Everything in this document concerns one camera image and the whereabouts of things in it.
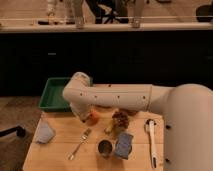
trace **wooden table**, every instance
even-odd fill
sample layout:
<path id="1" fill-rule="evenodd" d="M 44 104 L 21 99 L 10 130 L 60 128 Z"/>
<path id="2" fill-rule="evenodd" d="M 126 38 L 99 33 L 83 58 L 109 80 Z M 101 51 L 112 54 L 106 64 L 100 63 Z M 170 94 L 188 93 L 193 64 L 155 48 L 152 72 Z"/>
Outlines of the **wooden table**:
<path id="1" fill-rule="evenodd" d="M 154 119 L 155 141 L 157 146 L 157 169 L 163 170 L 163 119 L 162 116 L 145 112 L 138 112 L 130 117 L 127 132 L 134 136 L 132 152 L 128 160 L 110 156 L 104 159 L 98 153 L 98 143 L 108 139 L 113 143 L 115 139 L 104 133 L 104 129 L 111 120 L 116 109 L 98 108 L 101 118 L 91 126 L 92 133 L 80 147 L 74 160 L 68 156 L 79 143 L 82 132 L 88 127 L 72 113 L 43 113 L 43 120 L 47 121 L 56 131 L 55 137 L 48 144 L 38 144 L 33 140 L 29 148 L 24 171 L 151 171 L 149 136 L 144 130 L 147 119 Z"/>

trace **metal cup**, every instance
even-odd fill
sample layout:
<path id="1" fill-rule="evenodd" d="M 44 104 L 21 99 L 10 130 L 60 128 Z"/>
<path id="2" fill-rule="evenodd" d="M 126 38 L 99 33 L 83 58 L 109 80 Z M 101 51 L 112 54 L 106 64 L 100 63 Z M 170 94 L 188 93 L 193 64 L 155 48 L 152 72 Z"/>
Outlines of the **metal cup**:
<path id="1" fill-rule="evenodd" d="M 108 140 L 102 140 L 98 144 L 98 151 L 102 157 L 108 158 L 112 152 L 112 143 Z"/>

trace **black chair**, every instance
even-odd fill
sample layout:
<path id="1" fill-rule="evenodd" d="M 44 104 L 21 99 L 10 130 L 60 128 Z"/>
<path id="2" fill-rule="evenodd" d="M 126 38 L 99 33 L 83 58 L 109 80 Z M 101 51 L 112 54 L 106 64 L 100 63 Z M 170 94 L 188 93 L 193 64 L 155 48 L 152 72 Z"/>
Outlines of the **black chair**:
<path id="1" fill-rule="evenodd" d="M 11 134 L 13 132 L 16 132 L 16 135 L 18 137 L 24 137 L 25 134 L 26 134 L 26 131 L 25 131 L 24 128 L 22 128 L 21 126 L 16 126 L 16 127 L 4 130 L 4 131 L 0 131 L 0 137 L 6 136 L 6 135 Z"/>
<path id="2" fill-rule="evenodd" d="M 198 22 L 210 22 L 213 20 L 213 1 L 210 5 L 202 5 L 196 9 Z"/>
<path id="3" fill-rule="evenodd" d="M 104 15 L 104 17 L 107 17 L 104 24 L 108 22 L 113 23 L 114 20 L 119 23 L 128 23 L 129 19 L 127 18 L 127 7 L 125 3 L 124 0 L 112 0 L 110 13 Z"/>

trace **black cabinet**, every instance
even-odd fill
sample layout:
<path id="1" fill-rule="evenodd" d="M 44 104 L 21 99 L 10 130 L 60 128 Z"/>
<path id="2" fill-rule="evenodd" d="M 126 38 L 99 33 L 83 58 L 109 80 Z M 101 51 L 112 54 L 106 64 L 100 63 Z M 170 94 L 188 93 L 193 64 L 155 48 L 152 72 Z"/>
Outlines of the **black cabinet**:
<path id="1" fill-rule="evenodd" d="M 213 88 L 212 31 L 0 34 L 0 95 L 41 95 L 76 71 L 95 83 Z"/>

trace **floor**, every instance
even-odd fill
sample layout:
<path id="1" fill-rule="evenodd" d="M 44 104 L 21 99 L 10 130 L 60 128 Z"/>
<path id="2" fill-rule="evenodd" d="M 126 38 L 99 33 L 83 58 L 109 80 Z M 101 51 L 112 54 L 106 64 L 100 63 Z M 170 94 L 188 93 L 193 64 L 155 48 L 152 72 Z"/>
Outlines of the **floor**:
<path id="1" fill-rule="evenodd" d="M 0 138 L 0 170 L 21 171 L 32 141 L 41 111 L 39 97 L 0 97 L 0 131 L 22 126 L 24 138 L 15 133 Z"/>
<path id="2" fill-rule="evenodd" d="M 195 11 L 201 5 L 210 5 L 212 0 L 172 0 L 169 3 L 160 3 L 150 0 L 144 4 L 143 22 L 196 22 Z M 45 0 L 1 0 L 0 23 L 6 26 L 33 25 L 38 19 L 46 19 Z M 128 16 L 133 16 L 133 0 L 127 3 Z M 86 2 L 83 2 L 83 14 L 86 23 L 94 23 L 94 15 Z M 56 18 L 63 19 L 64 4 L 58 2 Z"/>

